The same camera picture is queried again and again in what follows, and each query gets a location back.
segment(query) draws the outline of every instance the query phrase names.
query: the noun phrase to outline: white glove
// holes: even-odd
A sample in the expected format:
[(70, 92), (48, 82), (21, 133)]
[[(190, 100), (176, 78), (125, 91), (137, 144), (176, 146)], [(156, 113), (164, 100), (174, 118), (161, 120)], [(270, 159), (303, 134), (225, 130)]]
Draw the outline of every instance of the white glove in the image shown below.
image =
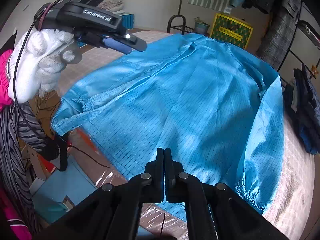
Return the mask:
[[(7, 75), (10, 79), (8, 95), (13, 96), (13, 74), (17, 58), (26, 33), (14, 48), (7, 64)], [(16, 94), (18, 103), (25, 103), (39, 91), (54, 90), (60, 72), (67, 64), (79, 63), (82, 55), (78, 50), (73, 34), (59, 30), (32, 29), (19, 60), (16, 77)]]

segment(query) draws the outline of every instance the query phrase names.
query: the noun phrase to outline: black metal rack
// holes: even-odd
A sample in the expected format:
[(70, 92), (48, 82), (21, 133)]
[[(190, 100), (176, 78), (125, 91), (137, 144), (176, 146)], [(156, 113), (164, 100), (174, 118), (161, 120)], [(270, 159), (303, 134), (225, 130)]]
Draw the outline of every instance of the black metal rack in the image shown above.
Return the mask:
[[(170, 33), (171, 29), (181, 31), (181, 35), (184, 35), (184, 33), (193, 33), (193, 28), (186, 26), (186, 18), (183, 15), (180, 15), (181, 5), (182, 5), (182, 0), (180, 0), (178, 14), (172, 15), (168, 21), (167, 33)], [(171, 26), (172, 21), (175, 18), (182, 18), (183, 20), (182, 25)]]

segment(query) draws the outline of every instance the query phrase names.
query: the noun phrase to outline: wall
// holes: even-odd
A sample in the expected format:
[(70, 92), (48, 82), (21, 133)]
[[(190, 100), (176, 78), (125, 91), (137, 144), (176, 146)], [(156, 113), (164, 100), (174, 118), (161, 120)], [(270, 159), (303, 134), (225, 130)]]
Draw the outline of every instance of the wall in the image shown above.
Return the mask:
[[(168, 20), (172, 15), (178, 13), (180, 0), (124, 0), (125, 10), (135, 14), (135, 26), (141, 28), (167, 30)], [(194, 18), (200, 17), (204, 22), (212, 25), (213, 18), (217, 11), (190, 5), (187, 0), (183, 0), (181, 14), (186, 17), (187, 26), (194, 27)], [(269, 16), (263, 14), (256, 8), (243, 9), (235, 8), (232, 16), (245, 19), (253, 27), (253, 33), (247, 50), (255, 53), (261, 43), (268, 24)], [(182, 24), (181, 20), (176, 19), (173, 25)]]
[(0, 47), (10, 38), (15, 29), (18, 30), (17, 40), (19, 40), (29, 29), (33, 16), (41, 6), (53, 1), (55, 0), (21, 0), (0, 32)]

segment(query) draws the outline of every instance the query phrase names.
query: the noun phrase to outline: wire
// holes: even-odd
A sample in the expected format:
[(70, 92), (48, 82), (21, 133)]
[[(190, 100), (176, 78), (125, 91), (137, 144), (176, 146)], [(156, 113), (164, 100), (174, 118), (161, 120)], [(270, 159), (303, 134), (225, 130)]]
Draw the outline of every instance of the wire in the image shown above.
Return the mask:
[(163, 221), (162, 221), (162, 226), (161, 226), (160, 237), (162, 236), (162, 229), (163, 229), (163, 225), (164, 225), (164, 220), (165, 220), (165, 214), (164, 214), (164, 217), (163, 217)]
[(38, 114), (39, 114), (40, 106), (41, 106), (41, 98), (40, 98), (39, 106), (38, 106), (38, 100), (37, 100), (37, 107), (38, 107), (38, 110), (37, 110), (37, 113), (36, 113), (36, 117), (37, 117), (37, 116), (38, 116)]
[(44, 108), (45, 108), (45, 104), (47, 103), (47, 100), (48, 100), (48, 98), (49, 98), (49, 95), (50, 95), (50, 93), (47, 93), (47, 94), (44, 96), (44, 99), (43, 99)]
[(26, 166), (24, 167), (25, 170), (27, 169), (28, 162), (29, 162), (29, 160), (30, 160), (30, 158), (29, 158), (29, 150), (27, 150), (27, 153), (28, 153), (28, 155), (27, 155)]
[(47, 97), (47, 99), (45, 100), (45, 102), (44, 102), (44, 107), (45, 107), (45, 103), (47, 102), (47, 100), (49, 100), (50, 98), (53, 98), (56, 94), (55, 94), (55, 91), (51, 91), (50, 93), (52, 93), (53, 92), (53, 94), (49, 97)]
[(55, 6), (58, 2), (60, 2), (61, 0), (56, 0), (55, 2), (49, 4), (49, 6), (44, 10), (44, 12), (42, 13), (41, 15), (41, 18), (40, 18), (40, 21), (39, 21), (39, 31), (41, 30), (42, 28), (42, 23), (43, 23), (43, 20), (45, 18), (45, 16), (47, 15), (47, 13), (49, 12), (50, 8)]
[(46, 108), (40, 108), (40, 110), (47, 110), (47, 111), (50, 112), (50, 111), (54, 110), (55, 107), (57, 106), (57, 104), (59, 104), (59, 103), (60, 103), (60, 101), (58, 103), (56, 103), (54, 106), (48, 106)]
[(103, 164), (99, 163), (99, 162), (98, 162), (98, 161), (96, 161), (94, 158), (92, 158), (89, 154), (87, 154), (87, 153), (86, 153), (86, 152), (84, 152), (83, 150), (80, 150), (80, 149), (79, 149), (79, 148), (77, 148), (76, 146), (68, 145), (68, 147), (74, 148), (74, 149), (78, 150), (79, 152), (82, 152), (83, 154), (87, 155), (91, 160), (93, 160), (95, 163), (99, 164), (99, 165), (100, 165), (100, 166), (102, 166), (102, 167), (105, 167), (105, 168), (110, 169), (110, 167), (105, 166), (105, 165), (103, 165)]

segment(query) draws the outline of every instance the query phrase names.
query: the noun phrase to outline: metal pin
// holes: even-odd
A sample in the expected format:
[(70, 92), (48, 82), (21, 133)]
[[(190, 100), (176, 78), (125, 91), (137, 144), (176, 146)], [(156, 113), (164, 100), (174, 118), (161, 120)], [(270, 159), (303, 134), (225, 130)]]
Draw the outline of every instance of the metal pin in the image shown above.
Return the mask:
[(185, 173), (185, 172), (180, 172), (179, 173), (179, 178), (180, 179), (187, 179), (188, 177), (189, 177), (188, 173)]
[(217, 187), (218, 190), (225, 190), (227, 188), (227, 185), (222, 183), (222, 182), (220, 182), (220, 183), (218, 183), (216, 185), (216, 187)]
[(141, 178), (143, 179), (150, 179), (151, 178), (151, 174), (148, 172), (142, 173), (141, 174)]

